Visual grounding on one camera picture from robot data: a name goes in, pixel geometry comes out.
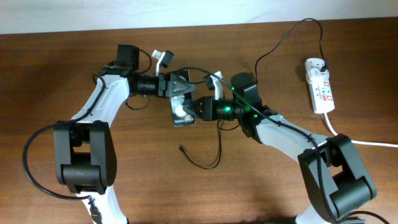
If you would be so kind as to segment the black flip smartphone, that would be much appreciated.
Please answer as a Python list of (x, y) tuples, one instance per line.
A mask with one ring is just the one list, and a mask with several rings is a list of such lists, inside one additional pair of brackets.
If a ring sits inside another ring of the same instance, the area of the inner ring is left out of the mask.
[(167, 96), (170, 99), (174, 126), (178, 127), (195, 124), (195, 117), (183, 110), (184, 104), (190, 104), (193, 101), (192, 92), (179, 96), (169, 96), (168, 84)]

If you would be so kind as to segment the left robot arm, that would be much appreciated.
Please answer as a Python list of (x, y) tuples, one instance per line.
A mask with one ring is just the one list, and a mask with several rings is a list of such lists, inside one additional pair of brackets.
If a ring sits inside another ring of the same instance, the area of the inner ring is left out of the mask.
[(93, 223), (128, 223), (118, 204), (114, 181), (118, 169), (110, 127), (123, 103), (135, 94), (177, 98), (191, 89), (187, 70), (146, 75), (139, 70), (142, 49), (120, 44), (116, 59), (94, 75), (96, 87), (69, 121), (53, 127), (56, 176)]

